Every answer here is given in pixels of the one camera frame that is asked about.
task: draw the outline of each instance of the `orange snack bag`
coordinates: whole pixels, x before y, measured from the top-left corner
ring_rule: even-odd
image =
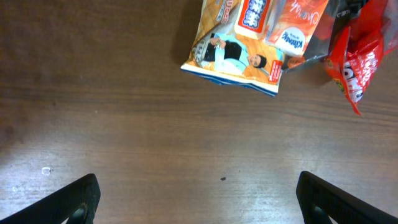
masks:
[[[262,36],[272,2],[203,0],[198,33],[181,69],[220,85],[275,96],[285,54],[266,44]],[[255,38],[247,37],[247,31]]]
[[[266,41],[281,49],[286,54],[301,57],[311,37],[317,28],[323,11],[329,0],[285,0],[283,8],[281,2],[277,8],[281,8],[278,18],[270,18]]]

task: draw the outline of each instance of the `red snack bag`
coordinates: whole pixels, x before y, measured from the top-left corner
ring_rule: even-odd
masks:
[[[357,19],[350,21],[326,60],[326,71],[361,115],[358,102],[368,89],[384,55],[382,16],[387,0],[370,0]]]

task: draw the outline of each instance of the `wooden table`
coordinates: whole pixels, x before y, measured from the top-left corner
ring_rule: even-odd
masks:
[[[96,223],[301,223],[303,170],[398,216],[398,53],[361,118],[321,65],[276,98],[181,72],[200,9],[1,1],[0,218],[95,173]]]

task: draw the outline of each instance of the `snack package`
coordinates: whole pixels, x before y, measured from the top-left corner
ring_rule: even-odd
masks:
[[[328,55],[331,33],[339,9],[339,2],[340,0],[329,0],[303,56],[292,57],[286,55],[284,64],[282,65],[282,73],[304,67],[304,65],[312,65],[323,60]]]
[[[368,89],[374,72],[387,53],[386,49],[391,50],[385,48],[384,43],[390,44],[394,40],[383,35],[386,30],[396,32],[385,23],[390,19],[385,14],[390,1],[397,3],[397,0],[369,0],[358,13],[352,14],[348,25],[336,36],[326,60],[326,71],[359,115],[358,102]]]
[[[282,51],[267,45],[264,40],[252,39],[235,32],[236,21],[240,18],[240,2],[203,1],[198,33],[189,59],[181,69],[218,84],[245,86],[275,96],[285,56]],[[260,21],[266,16],[267,2],[268,0],[243,1],[247,4],[247,10],[258,12],[254,17],[249,17],[242,10],[243,19],[245,20],[247,14],[247,19]],[[260,8],[264,8],[264,13],[260,13]]]
[[[328,0],[278,1],[267,22],[267,43],[287,55],[302,57],[327,4]]]

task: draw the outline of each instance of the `cartoon character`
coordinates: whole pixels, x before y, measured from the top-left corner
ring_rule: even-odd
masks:
[[[210,36],[201,61],[214,62],[215,71],[242,75],[247,66],[264,68],[267,59],[262,55],[249,55],[248,50],[232,35],[215,33]]]

